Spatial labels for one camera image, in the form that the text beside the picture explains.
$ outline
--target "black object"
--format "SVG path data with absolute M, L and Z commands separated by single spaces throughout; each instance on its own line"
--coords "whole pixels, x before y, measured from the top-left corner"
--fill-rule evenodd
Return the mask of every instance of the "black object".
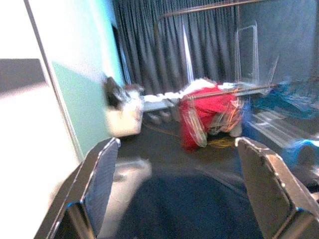
M 113 79 L 108 77 L 103 83 L 106 100 L 110 106 L 120 109 L 121 106 L 130 100 L 130 96 Z
M 124 76 L 125 83 L 128 84 L 130 82 L 130 79 L 127 79 L 127 74 L 125 74 L 125 71 L 124 71 L 123 61 L 125 61 L 125 59 L 123 59 L 122 54 L 121 54 L 122 47 L 121 47 L 120 40 L 119 40 L 119 33 L 118 33 L 118 29 L 113 24 L 112 24 L 112 30 L 113 30 L 113 34 L 114 34 L 116 50 L 118 52 L 118 56 L 119 56 L 119 60 L 120 60 L 120 64 L 121 64 L 122 74 Z
M 119 140 L 98 143 L 64 181 L 35 239 L 92 239 L 101 229 Z
M 290 171 L 311 193 L 319 192 L 319 176 L 308 167 L 297 165 L 290 169 Z
M 268 147 L 237 139 L 245 185 L 265 239 L 318 239 L 319 205 Z

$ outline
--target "red cloth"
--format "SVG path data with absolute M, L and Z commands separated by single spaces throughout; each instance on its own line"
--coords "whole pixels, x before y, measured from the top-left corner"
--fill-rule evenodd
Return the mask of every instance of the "red cloth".
M 217 87 L 215 88 L 203 88 L 202 90 L 191 93 L 187 96 L 203 95 L 208 93 L 219 93 L 222 92 Z M 222 95 L 214 96 L 209 98 L 202 98 L 194 100 L 195 108 L 199 119 L 201 120 L 204 132 L 209 131 L 209 126 L 213 120 L 216 113 L 224 113 L 229 111 L 231 108 L 227 107 L 230 101 L 235 100 L 234 95 Z M 191 106 L 191 101 L 181 101 L 179 104 L 179 110 L 181 115 L 181 136 L 182 136 L 182 146 L 189 151 L 193 151 L 198 148 L 198 145 L 192 138 L 189 128 L 186 124 L 184 115 L 189 111 Z

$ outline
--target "clothing rack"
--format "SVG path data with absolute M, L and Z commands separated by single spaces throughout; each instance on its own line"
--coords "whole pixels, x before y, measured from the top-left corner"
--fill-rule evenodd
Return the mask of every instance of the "clothing rack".
M 315 82 L 315 81 L 319 81 L 319 76 L 311 77 L 308 82 Z M 292 85 L 292 84 L 302 84 L 302 83 L 305 83 L 305 82 L 293 81 L 293 82 L 290 82 L 289 84 Z M 236 94 L 236 93 L 246 93 L 246 92 L 249 92 L 249 91 L 264 90 L 264 89 L 274 88 L 276 86 L 279 86 L 280 84 L 281 83 L 263 85 L 263 86 L 257 86 L 257 87 L 251 87 L 249 89 L 241 89 L 241 90 L 240 89 L 235 89 L 235 90 L 225 91 L 225 92 L 202 94 L 202 95 L 197 95 L 197 96 L 191 96 L 191 97 L 183 98 L 183 99 L 181 99 L 181 101 L 193 101 L 193 100 L 196 100 L 196 99 L 203 99 L 203 98 L 209 98 L 209 97 L 215 97 L 215 96 L 222 96 L 222 95 L 229 95 L 229 94 Z
M 270 0 L 231 0 L 231 1 L 226 0 L 226 1 L 222 1 L 222 2 L 216 2 L 216 3 L 201 5 L 201 6 L 184 8 L 181 10 L 165 13 L 165 14 L 161 15 L 155 21 L 155 24 L 154 24 L 155 38 L 157 39 L 159 36 L 159 22 L 161 20 L 163 20 L 164 18 L 171 17 L 171 16 L 189 14 L 192 12 L 207 11 L 207 10 L 212 10 L 212 9 L 217 9 L 217 8 L 222 8 L 222 7 L 238 6 L 238 5 L 257 3 L 257 2 L 262 2 L 262 1 L 270 1 Z

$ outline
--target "metal frame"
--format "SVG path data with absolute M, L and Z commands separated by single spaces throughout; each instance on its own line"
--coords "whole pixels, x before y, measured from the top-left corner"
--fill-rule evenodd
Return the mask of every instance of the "metal frame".
M 253 60 L 252 60 L 252 82 L 253 85 L 258 85 L 259 83 L 259 57 L 258 57 L 258 31 L 257 22 L 254 24 L 238 28 L 235 33 L 235 77 L 236 82 L 242 82 L 241 74 L 241 61 L 240 61 L 240 47 L 239 47 L 239 32 L 253 28 Z
M 309 79 L 309 82 L 313 82 L 313 81 L 319 81 L 319 76 L 313 76 Z M 290 82 L 290 84 L 302 84 L 304 82 L 300 82 L 300 81 L 293 81 Z M 264 90 L 264 89 L 269 89 L 269 88 L 274 88 L 276 86 L 279 86 L 279 84 L 267 84 L 267 85 L 263 85 L 263 86 L 257 86 L 257 87 L 251 87 L 249 89 L 235 89 L 235 90 L 231 90 L 231 91 L 225 91 L 225 92 L 218 92 L 218 93 L 207 93 L 207 94 L 202 94 L 202 95 L 197 95 L 197 96 L 192 96 L 192 97 L 187 97 L 187 98 L 183 98 L 181 101 L 192 101 L 192 100 L 196 100 L 196 99 L 203 99 L 203 98 L 209 98 L 209 97 L 214 97 L 214 96 L 223 96 L 223 95 L 229 95 L 229 94 L 238 94 L 238 93 L 246 93 L 246 92 L 250 92 L 250 91 L 258 91 L 258 90 Z
M 212 10 L 212 9 L 217 9 L 217 8 L 222 8 L 222 7 L 239 6 L 239 5 L 249 4 L 249 3 L 263 2 L 263 1 L 270 1 L 270 0 L 232 0 L 232 1 L 226 0 L 223 2 L 195 6 L 195 7 L 181 9 L 178 11 L 165 13 L 165 14 L 161 15 L 154 23 L 155 41 L 156 41 L 156 43 L 158 42 L 157 39 L 158 39 L 159 34 L 160 34 L 159 33 L 159 22 L 167 17 L 184 15 L 184 14 L 189 14 L 189 13 L 199 12 L 199 11 L 207 11 L 207 10 Z

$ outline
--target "blue cloth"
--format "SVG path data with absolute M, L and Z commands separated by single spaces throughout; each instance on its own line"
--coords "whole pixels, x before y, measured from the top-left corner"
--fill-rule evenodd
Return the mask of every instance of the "blue cloth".
M 247 196 L 211 177 L 193 175 L 158 176 L 142 184 L 116 236 L 134 237 L 261 239 L 262 235 Z
M 318 110 L 312 107 L 314 101 L 318 100 L 317 86 L 308 82 L 290 83 L 285 81 L 274 87 L 265 97 L 256 100 L 254 107 L 264 110 L 280 109 L 281 114 L 301 119 L 317 116 Z

